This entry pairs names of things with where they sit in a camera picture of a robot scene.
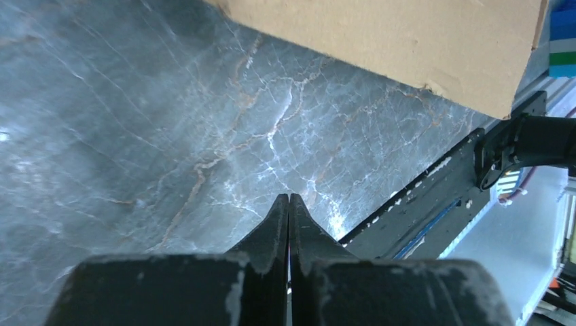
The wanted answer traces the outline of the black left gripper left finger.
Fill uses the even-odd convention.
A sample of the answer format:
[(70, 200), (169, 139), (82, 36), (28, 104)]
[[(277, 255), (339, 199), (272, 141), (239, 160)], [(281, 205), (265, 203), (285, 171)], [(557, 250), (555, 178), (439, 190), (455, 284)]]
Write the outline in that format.
[(65, 281), (47, 325), (284, 325), (289, 198), (225, 253), (98, 255)]

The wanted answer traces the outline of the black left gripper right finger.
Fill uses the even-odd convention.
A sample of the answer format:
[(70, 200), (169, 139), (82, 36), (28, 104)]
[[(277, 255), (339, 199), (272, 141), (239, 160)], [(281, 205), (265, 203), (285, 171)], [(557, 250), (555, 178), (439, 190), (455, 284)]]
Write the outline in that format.
[(294, 325), (513, 325), (490, 273), (463, 259), (359, 259), (289, 198)]

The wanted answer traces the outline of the brown cardboard box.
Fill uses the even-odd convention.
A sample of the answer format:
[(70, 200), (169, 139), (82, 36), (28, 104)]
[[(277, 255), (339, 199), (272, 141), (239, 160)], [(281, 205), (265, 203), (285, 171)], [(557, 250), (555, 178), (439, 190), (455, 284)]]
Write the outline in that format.
[(548, 3), (214, 1), (230, 20), (506, 120)]

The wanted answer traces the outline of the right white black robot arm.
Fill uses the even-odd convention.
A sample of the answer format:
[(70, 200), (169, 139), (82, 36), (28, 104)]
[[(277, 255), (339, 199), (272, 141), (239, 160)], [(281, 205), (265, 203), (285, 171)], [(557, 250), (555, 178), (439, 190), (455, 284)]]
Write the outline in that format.
[(522, 114), (498, 124), (476, 145), (481, 190), (511, 170), (531, 166), (575, 168), (575, 119)]

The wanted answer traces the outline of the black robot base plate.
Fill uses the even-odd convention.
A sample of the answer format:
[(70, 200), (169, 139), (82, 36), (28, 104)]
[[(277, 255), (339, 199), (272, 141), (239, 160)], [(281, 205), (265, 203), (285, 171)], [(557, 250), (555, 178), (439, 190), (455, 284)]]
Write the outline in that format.
[(506, 173), (525, 167), (520, 129), (545, 116), (547, 92), (537, 91), (490, 130), (476, 128), (340, 243), (361, 259), (441, 256), (490, 202)]

